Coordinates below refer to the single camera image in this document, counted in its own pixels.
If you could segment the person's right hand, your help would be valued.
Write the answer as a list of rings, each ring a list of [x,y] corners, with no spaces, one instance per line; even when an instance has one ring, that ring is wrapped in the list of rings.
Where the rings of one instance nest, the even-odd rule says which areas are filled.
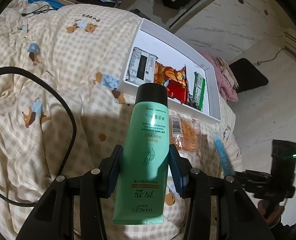
[[[261,216],[263,217],[266,224],[269,227],[273,227],[280,221],[280,218],[281,218],[281,216],[282,216],[282,214],[284,212],[284,206],[281,206],[281,205],[277,204],[274,207],[273,212],[267,218],[264,217],[264,215],[266,214],[265,206],[266,206],[266,201],[265,200],[260,200],[258,202],[257,209],[258,209],[259,213],[261,214]]]

